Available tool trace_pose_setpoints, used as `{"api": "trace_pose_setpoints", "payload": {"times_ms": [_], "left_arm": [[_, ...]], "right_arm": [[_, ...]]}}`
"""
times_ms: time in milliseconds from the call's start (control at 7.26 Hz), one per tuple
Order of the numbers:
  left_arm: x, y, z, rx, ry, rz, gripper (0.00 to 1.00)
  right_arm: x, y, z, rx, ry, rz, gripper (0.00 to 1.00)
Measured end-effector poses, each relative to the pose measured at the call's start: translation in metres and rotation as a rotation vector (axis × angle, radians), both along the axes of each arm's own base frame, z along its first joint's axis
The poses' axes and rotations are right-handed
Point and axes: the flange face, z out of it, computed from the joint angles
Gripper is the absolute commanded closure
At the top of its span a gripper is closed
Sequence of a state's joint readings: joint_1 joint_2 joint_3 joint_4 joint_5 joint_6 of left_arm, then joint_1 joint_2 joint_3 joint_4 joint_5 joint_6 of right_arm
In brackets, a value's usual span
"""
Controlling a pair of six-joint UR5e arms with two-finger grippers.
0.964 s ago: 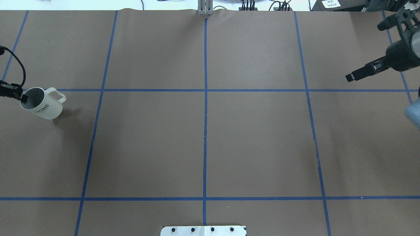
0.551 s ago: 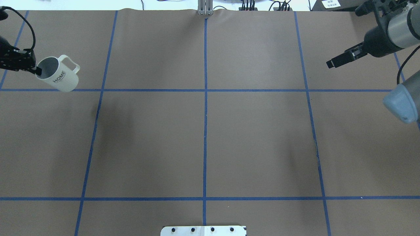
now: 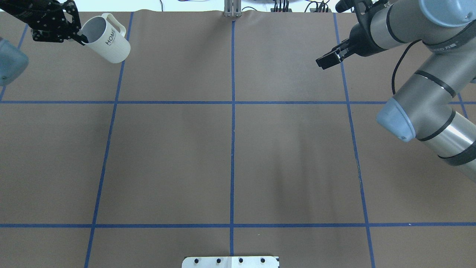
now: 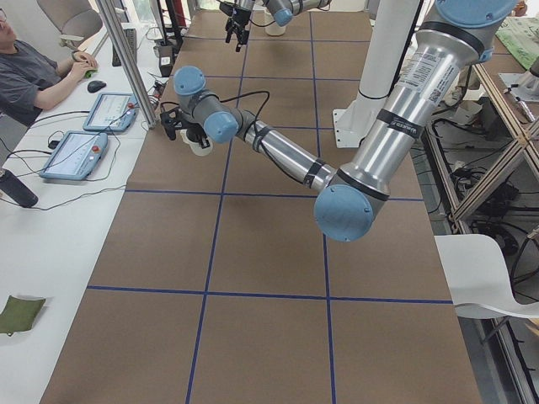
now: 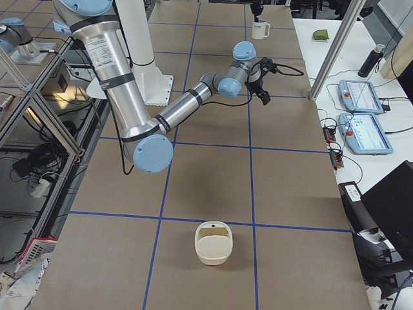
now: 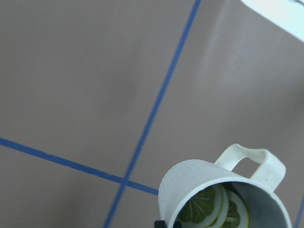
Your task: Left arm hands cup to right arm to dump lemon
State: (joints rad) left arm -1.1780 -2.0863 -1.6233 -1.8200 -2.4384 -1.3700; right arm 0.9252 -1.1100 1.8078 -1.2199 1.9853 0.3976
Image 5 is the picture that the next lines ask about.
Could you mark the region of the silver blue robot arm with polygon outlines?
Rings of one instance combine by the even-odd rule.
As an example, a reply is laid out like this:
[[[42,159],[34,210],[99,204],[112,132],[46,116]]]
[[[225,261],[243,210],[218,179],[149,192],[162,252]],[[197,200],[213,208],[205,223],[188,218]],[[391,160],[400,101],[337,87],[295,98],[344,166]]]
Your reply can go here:
[[[220,73],[208,73],[159,114],[152,117],[144,100],[149,87],[136,81],[132,59],[153,61],[152,42],[142,1],[54,1],[55,29],[80,40],[109,98],[122,132],[122,153],[134,167],[157,173],[168,167],[173,146],[167,138],[215,94],[236,98],[243,87],[267,104],[263,77],[278,72],[271,59],[257,58],[254,45],[242,41],[232,51],[233,62]]]

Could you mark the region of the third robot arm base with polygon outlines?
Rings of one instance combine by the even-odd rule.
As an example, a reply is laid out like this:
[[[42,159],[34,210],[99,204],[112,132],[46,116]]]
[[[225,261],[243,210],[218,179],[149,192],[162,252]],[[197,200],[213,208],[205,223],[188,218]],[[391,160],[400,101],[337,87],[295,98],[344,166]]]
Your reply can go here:
[[[55,43],[36,41],[22,20],[9,17],[1,20],[1,50],[16,64],[39,65],[55,52]]]

